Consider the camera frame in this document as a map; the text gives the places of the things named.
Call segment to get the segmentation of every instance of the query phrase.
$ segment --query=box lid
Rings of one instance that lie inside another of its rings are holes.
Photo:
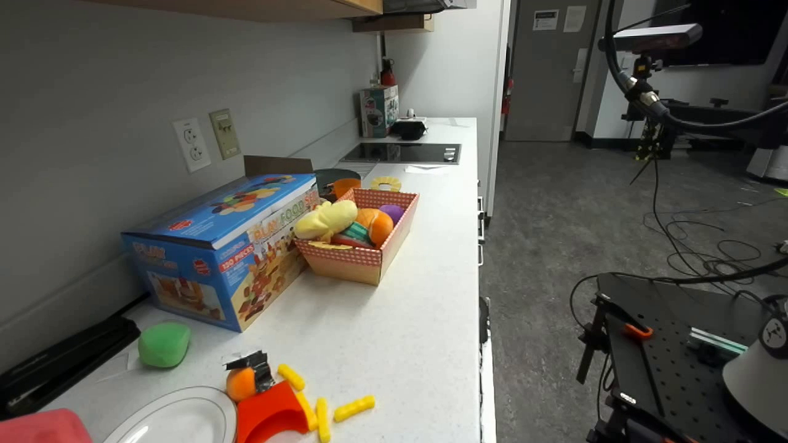
[[[241,178],[126,234],[216,244],[294,190],[313,185],[313,173]]]

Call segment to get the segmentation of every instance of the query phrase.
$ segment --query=door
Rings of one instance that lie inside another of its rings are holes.
[[[507,140],[571,140],[599,0],[521,0],[512,46]]]

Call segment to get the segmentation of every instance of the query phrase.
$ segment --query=stove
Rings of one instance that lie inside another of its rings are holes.
[[[358,142],[344,162],[459,162],[458,142]]]

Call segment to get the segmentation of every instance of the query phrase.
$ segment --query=toy box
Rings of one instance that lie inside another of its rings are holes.
[[[381,205],[399,205],[403,207],[403,215],[379,249],[320,249],[317,244],[303,239],[294,239],[294,245],[309,263],[313,274],[376,286],[411,231],[419,196],[384,190],[351,190],[344,196],[354,200],[357,207],[372,210]]]
[[[317,202],[313,173],[241,178],[123,244],[159,307],[243,329],[303,270],[290,223]]]
[[[362,137],[384,137],[399,116],[399,85],[358,90]]]

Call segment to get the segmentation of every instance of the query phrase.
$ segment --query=electrical outlet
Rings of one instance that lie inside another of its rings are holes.
[[[209,167],[212,154],[206,153],[203,137],[198,132],[196,119],[175,121],[176,142],[189,173]]]
[[[241,153],[237,127],[230,125],[229,109],[212,110],[212,125],[222,158],[233,158]]]

